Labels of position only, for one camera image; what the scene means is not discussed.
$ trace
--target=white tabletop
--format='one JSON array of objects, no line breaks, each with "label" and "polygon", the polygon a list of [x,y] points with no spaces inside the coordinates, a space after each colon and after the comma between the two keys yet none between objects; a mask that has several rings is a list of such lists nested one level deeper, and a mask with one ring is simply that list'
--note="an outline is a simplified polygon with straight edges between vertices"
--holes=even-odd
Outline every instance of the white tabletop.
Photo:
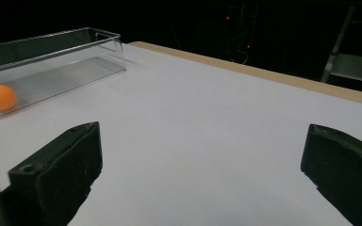
[{"label": "white tabletop", "polygon": [[103,171],[70,225],[350,225],[300,171],[316,123],[362,140],[362,104],[124,44],[127,70],[0,120],[8,171],[99,121]]}]

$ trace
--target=table surface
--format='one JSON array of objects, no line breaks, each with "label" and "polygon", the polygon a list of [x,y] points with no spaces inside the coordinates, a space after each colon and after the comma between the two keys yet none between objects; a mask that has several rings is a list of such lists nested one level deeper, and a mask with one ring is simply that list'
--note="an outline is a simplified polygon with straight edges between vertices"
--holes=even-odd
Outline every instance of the table surface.
[{"label": "table surface", "polygon": [[310,123],[362,140],[362,92],[144,42],[123,52],[126,72],[0,119],[0,189],[99,121],[103,170],[70,225],[350,225],[300,163]]}]

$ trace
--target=acrylic tray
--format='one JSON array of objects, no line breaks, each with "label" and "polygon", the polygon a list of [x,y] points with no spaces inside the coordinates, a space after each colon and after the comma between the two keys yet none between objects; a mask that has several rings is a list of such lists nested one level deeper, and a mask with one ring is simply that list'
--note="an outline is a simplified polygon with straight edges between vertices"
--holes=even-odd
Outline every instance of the acrylic tray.
[{"label": "acrylic tray", "polygon": [[0,117],[125,71],[120,37],[85,27],[0,43],[0,84],[17,94]]}]

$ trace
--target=transparent box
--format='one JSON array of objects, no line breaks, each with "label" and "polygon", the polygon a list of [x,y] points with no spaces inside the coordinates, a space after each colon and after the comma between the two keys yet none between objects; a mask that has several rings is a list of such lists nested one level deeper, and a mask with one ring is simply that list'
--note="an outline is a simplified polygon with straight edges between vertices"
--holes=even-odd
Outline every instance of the transparent box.
[{"label": "transparent box", "polygon": [[121,35],[91,27],[0,43],[0,85],[17,97],[0,118],[125,69]]}]

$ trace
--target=dark background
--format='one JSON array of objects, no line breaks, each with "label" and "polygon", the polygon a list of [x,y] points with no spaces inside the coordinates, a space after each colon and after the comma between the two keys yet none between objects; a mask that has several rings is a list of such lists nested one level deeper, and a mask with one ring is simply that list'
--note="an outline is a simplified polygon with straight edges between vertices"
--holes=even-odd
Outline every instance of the dark background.
[{"label": "dark background", "polygon": [[[320,81],[347,10],[362,1],[213,0],[67,3],[0,1],[0,42],[91,26],[146,41]],[[362,23],[352,23],[340,52],[362,56]],[[362,82],[334,78],[362,90]]]}]

